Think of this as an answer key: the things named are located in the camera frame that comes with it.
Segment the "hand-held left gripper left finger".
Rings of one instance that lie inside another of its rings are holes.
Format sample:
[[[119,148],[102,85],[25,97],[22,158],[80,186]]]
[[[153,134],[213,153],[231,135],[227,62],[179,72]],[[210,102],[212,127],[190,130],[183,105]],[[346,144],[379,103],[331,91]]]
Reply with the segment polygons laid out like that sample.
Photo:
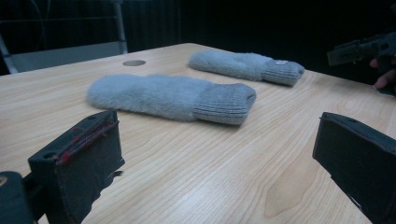
[[[34,217],[50,224],[80,224],[101,191],[120,174],[119,121],[115,110],[83,119],[28,159]]]

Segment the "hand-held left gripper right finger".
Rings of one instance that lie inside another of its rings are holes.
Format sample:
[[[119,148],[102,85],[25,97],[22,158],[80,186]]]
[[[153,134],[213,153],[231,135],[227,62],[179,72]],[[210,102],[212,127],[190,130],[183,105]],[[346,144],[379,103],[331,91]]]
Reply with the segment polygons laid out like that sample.
[[[313,158],[373,224],[396,224],[396,140],[342,115],[321,115]]]

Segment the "grey fuzzy mitten with label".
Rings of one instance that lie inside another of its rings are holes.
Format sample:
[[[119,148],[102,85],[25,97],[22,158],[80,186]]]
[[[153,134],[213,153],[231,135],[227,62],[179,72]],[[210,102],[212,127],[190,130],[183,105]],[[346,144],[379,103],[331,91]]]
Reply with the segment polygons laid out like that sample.
[[[256,53],[213,49],[193,53],[189,67],[227,77],[286,86],[294,86],[304,73],[304,67],[296,62],[275,60]]]

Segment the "grey metal chair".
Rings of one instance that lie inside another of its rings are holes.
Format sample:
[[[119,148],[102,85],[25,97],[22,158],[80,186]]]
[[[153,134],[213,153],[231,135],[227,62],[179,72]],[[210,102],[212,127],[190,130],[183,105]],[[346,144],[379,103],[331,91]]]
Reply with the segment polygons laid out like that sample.
[[[0,0],[0,76],[128,52],[122,0]]]

